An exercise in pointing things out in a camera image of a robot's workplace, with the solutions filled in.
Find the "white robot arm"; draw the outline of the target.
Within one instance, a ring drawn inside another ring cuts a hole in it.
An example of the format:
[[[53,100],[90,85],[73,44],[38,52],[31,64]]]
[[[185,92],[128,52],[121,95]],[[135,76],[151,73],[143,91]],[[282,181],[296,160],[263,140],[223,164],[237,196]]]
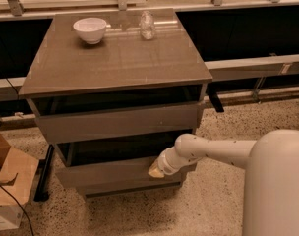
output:
[[[243,236],[299,236],[299,131],[276,130],[255,141],[179,136],[149,168],[162,178],[207,157],[245,170]]]

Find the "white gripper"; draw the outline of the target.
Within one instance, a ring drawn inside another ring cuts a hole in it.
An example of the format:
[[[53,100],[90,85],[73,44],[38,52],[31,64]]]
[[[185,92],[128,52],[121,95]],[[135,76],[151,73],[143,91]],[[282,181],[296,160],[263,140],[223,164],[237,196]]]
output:
[[[177,153],[175,147],[169,147],[151,165],[148,175],[153,178],[163,178],[164,175],[177,173],[185,165],[186,159]]]

